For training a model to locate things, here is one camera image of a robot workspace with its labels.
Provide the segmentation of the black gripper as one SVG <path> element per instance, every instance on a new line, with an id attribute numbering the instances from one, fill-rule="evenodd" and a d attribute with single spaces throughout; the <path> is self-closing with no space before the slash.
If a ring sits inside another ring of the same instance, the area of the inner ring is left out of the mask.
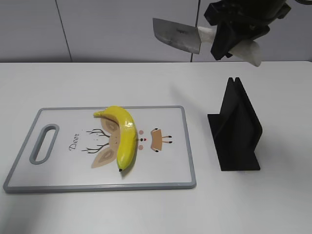
<path id="1" fill-rule="evenodd" d="M 244 39 L 261 37 L 276 19 L 283 19 L 291 10 L 285 0 L 224 0 L 208 5 L 204 17 L 210 26 L 217 26 L 211 48 L 220 60 Z"/>

